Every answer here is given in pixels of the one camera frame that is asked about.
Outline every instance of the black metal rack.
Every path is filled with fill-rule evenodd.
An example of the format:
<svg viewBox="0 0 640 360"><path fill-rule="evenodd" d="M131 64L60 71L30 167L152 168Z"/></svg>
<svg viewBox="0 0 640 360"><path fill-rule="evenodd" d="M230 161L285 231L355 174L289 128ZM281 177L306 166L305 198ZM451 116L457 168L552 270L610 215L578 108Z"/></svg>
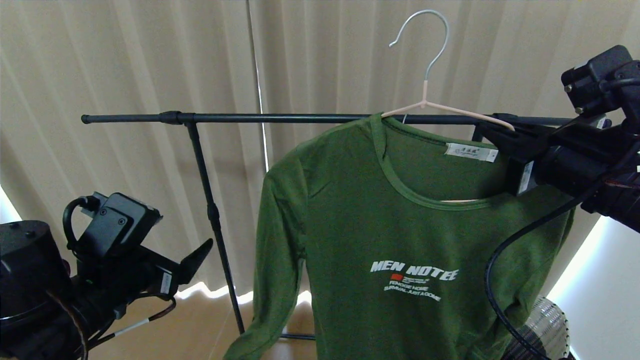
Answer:
<svg viewBox="0 0 640 360"><path fill-rule="evenodd" d="M107 123L107 122L162 122L171 125L185 125L189 131L189 137L193 146L193 152L198 163L200 179L202 180L202 188L204 189L205 198L207 200L207 217L211 223L211 229L216 238L218 252L222 261L222 269L225 273L225 279L229 288L229 296L233 306L238 331L244 333L244 323L240 314L240 307L236 297L236 289L234 287L227 250L222 237L222 229L220 224L220 212L213 199L211 192L211 184L209 182L209 174L207 165L204 161L202 153L202 145L200 144L200 134L197 124L199 122L225 122L225 123L281 123L281 124L342 124L368 117L369 115L360 114L197 114L182 113L179 111L167 111L155 115L83 115L82 121L85 124ZM491 115L497 119L508 121L514 125L548 125L560 126L564 125L571 119L566 118L548 118L548 117L518 117L516 115L506 113L495 113ZM477 125L483 120L463 115L407 115L403 119L405 124L449 124L449 125ZM477 130L474 131L472 140L481 141L482 134ZM299 340L315 340L316 337L310 334L282 334L282 338L299 339Z"/></svg>

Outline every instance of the metal hook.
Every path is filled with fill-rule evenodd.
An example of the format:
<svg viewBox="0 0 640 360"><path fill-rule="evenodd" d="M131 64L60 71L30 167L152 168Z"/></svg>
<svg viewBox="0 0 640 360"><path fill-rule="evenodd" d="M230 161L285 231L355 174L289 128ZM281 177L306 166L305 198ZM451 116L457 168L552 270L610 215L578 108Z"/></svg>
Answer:
<svg viewBox="0 0 640 360"><path fill-rule="evenodd" d="M429 63L429 66L427 66L427 70L424 72L424 80L427 81L429 77L429 71L431 71L431 67L436 62L436 60L440 57L440 55L442 55L445 47L447 47L447 43L449 42L449 23L447 22L447 18L445 18L444 15L442 15L441 13L435 10L421 10L417 13L414 13L413 15L409 16L409 19L407 19L404 22L404 24L402 25L402 28L400 28L400 32L398 33L398 36L394 41L391 42L391 44L389 44L389 47L392 47L398 42L398 40L400 40L400 35L402 35L402 32L404 31L404 27L411 21L411 19L423 13L432 13L433 15L436 15L437 17L439 17L440 20L442 20L442 22L444 23L444 44L442 44L442 49L440 49L440 52L436 55L436 57L433 58L433 60L431 60L431 62Z"/></svg>

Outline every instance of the long-sleeve shirt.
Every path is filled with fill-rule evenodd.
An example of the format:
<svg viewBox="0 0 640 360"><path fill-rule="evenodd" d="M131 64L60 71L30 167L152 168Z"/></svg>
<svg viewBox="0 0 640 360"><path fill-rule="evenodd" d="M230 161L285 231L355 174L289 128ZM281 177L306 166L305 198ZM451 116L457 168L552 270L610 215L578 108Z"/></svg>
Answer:
<svg viewBox="0 0 640 360"><path fill-rule="evenodd" d="M432 135L380 114L299 145L268 173L257 231L254 318L225 359L279 338L306 265L320 360L499 359L510 335L484 294L496 246L568 197L504 192L494 146ZM467 202L445 200L477 199ZM572 222L507 248L495 298L517 328Z"/></svg>

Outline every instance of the neckline trim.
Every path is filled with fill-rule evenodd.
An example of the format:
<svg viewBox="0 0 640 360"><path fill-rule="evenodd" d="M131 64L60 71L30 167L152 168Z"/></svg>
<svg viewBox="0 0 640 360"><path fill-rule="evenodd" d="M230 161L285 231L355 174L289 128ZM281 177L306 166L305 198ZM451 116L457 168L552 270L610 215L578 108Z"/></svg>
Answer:
<svg viewBox="0 0 640 360"><path fill-rule="evenodd" d="M400 178L396 174L396 171L393 169L391 160L388 156L386 156L387 134L385 133L385 126L392 127L393 130L398 131L404 135L419 138L420 140L433 143L435 145L446 145L447 142L454 142L476 147L484 147L487 149L496 149L496 147L492 144L452 139L436 134L427 133L426 131L416 129L409 125L405 125L402 122L396 120L394 117L385 117L383 119L382 113L371 115L373 143L376 148L376 155L378 157L380 167L382 168L382 171L384 172L385 177L387 178L391 186L393 186L396 191L398 191L403 197L407 198L408 200L431 209L464 211L487 208L493 203L502 202L501 200L509 195L507 193L500 193L491 197L469 202L443 202L440 200L431 199L413 191L411 188L406 186L402 182L402 180L400 180Z"/></svg>

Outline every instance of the floor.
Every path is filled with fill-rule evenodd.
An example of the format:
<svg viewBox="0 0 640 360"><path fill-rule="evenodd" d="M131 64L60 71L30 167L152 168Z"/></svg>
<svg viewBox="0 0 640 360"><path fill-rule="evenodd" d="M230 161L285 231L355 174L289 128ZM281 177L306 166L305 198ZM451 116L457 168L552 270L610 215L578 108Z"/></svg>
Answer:
<svg viewBox="0 0 640 360"><path fill-rule="evenodd" d="M184 300L177 299L177 302L176 309L164 318L100 345L89 353L89 359L222 359L229 345L238 337L229 297L210 299L197 291ZM109 332L136 323L165 306L165 302L157 299L137 300ZM252 304L240 306L244 324L248 326L252 319ZM310 304L303 302L296 308L287 330L313 334ZM316 359L316 344L309 340L280 339L262 359Z"/></svg>

